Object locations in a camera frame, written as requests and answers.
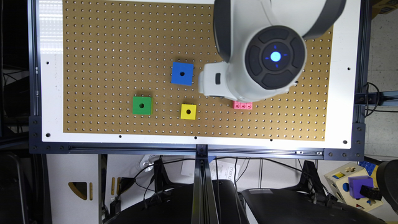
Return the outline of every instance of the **blue light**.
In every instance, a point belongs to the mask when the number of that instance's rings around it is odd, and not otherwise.
[[[279,52],[273,52],[273,53],[271,53],[271,60],[272,60],[273,62],[278,62],[278,61],[280,60],[281,57],[282,57],[282,56],[280,55]]]

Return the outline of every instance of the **blue cube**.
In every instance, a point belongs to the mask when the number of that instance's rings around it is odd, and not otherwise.
[[[173,62],[172,83],[192,86],[193,64]]]

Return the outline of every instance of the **floor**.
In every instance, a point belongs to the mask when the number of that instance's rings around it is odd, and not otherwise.
[[[398,90],[398,11],[372,20],[368,81],[380,91]],[[398,111],[398,108],[378,107]],[[398,157],[398,113],[374,112],[367,117],[365,154]]]

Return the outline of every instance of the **green cube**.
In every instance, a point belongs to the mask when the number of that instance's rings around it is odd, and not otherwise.
[[[152,97],[133,96],[132,113],[141,115],[152,114]]]

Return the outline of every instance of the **white border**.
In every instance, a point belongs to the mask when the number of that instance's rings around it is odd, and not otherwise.
[[[212,4],[207,1],[175,1]],[[40,66],[42,84],[42,136],[47,142],[115,142],[115,143],[170,143],[170,144],[230,144],[260,146],[273,149],[299,147],[351,147],[354,85],[359,33],[360,0],[346,2],[345,9],[333,28],[328,112],[325,141],[295,141],[275,139],[245,139],[191,136],[150,136],[123,134],[63,133],[63,47],[62,0],[39,1]]]

